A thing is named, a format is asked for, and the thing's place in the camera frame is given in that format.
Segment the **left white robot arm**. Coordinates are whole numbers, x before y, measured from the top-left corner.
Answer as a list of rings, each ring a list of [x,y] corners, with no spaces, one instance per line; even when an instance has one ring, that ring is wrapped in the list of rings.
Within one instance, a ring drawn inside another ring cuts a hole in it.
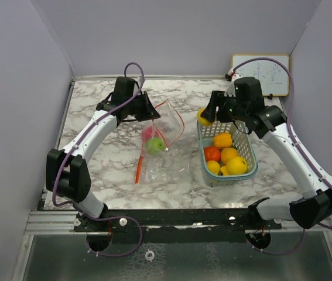
[[[137,121],[160,118],[142,81],[118,77],[113,92],[99,102],[84,129],[62,149],[51,149],[46,158],[46,189],[54,197],[64,197],[88,215],[87,224],[95,231],[107,226],[107,206],[91,191],[88,163],[103,142],[128,116]]]

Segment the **green apple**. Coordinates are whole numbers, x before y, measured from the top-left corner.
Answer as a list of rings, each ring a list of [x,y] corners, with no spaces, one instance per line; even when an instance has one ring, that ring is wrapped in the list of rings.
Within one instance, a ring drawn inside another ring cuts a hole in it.
[[[165,151],[165,144],[162,138],[153,138],[145,143],[145,150],[149,155],[157,155]]]

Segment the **clear zip top bag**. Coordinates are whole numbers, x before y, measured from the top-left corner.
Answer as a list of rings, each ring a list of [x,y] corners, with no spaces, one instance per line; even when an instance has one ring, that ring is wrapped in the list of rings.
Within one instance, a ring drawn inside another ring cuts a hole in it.
[[[141,132],[135,183],[180,183],[189,175],[194,138],[186,132],[181,113],[169,100],[155,110],[160,118],[149,121]]]

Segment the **pink fruit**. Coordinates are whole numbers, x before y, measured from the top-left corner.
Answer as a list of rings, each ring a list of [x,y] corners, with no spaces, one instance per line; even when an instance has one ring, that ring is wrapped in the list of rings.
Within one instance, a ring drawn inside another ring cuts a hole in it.
[[[158,138],[159,132],[154,126],[147,126],[142,130],[141,139],[143,143],[146,143],[148,140],[153,138]]]

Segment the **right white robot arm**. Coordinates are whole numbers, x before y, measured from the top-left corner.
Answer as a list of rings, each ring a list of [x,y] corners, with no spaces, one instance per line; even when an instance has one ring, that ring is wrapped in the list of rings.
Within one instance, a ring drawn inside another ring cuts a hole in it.
[[[300,189],[297,199],[267,198],[255,203],[256,210],[247,215],[252,228],[279,219],[310,229],[332,215],[332,176],[295,136],[286,114],[276,105],[265,104],[259,80],[238,78],[228,91],[213,91],[201,116],[210,122],[243,122],[278,155]]]

